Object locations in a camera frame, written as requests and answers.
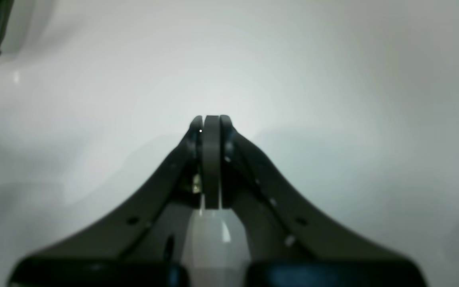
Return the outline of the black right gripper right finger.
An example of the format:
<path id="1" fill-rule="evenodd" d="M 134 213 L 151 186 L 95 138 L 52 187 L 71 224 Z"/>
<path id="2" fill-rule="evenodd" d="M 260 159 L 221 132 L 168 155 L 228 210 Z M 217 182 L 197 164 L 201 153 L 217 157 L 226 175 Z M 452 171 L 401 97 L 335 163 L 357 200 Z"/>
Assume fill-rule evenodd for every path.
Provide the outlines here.
<path id="1" fill-rule="evenodd" d="M 313 206 L 220 116 L 222 207 L 244 226 L 245 287 L 426 287 L 419 267 Z"/>

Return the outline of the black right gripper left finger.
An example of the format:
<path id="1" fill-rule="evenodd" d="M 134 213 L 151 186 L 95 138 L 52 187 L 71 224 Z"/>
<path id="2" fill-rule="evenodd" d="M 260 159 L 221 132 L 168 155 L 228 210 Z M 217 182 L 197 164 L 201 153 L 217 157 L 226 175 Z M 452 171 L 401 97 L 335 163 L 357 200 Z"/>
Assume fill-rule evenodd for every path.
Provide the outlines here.
<path id="1" fill-rule="evenodd" d="M 73 236 L 21 260 L 10 287 L 189 287 L 181 264 L 193 210 L 219 206 L 219 116 L 197 116 L 133 195 Z"/>

